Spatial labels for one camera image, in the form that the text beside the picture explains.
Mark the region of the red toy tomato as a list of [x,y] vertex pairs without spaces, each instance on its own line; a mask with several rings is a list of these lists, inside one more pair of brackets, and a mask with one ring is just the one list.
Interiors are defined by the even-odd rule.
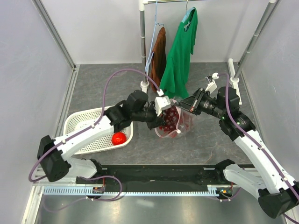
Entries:
[[127,137],[122,132],[117,132],[112,135],[111,142],[115,145],[121,145],[127,141]]

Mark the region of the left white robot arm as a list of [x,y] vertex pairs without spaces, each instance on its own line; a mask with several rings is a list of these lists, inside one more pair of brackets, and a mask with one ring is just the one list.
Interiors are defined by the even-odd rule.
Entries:
[[163,111],[171,107],[170,99],[159,93],[149,106],[146,106],[147,101],[145,92],[134,91],[126,100],[103,109],[98,120],[85,128],[55,139],[48,135],[42,137],[37,159],[45,178],[56,182],[74,176],[99,183],[103,177],[100,164],[94,159],[80,160],[73,155],[102,137],[122,131],[133,121],[145,122],[148,129],[164,125]]

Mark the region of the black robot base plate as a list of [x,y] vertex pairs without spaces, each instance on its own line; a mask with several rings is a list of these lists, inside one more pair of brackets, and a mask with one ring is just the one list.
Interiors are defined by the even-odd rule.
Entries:
[[104,165],[99,176],[118,178],[122,191],[205,191],[208,185],[235,186],[217,165]]

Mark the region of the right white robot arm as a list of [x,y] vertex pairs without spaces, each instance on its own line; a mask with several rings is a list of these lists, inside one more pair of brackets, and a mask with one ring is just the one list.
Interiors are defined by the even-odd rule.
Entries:
[[199,88],[175,105],[191,114],[202,112],[219,119],[221,130],[246,154],[259,177],[243,170],[232,160],[217,164],[218,183],[233,182],[254,196],[269,217],[278,216],[299,204],[299,183],[275,159],[252,121],[239,110],[239,96],[232,87],[221,87],[217,97]]

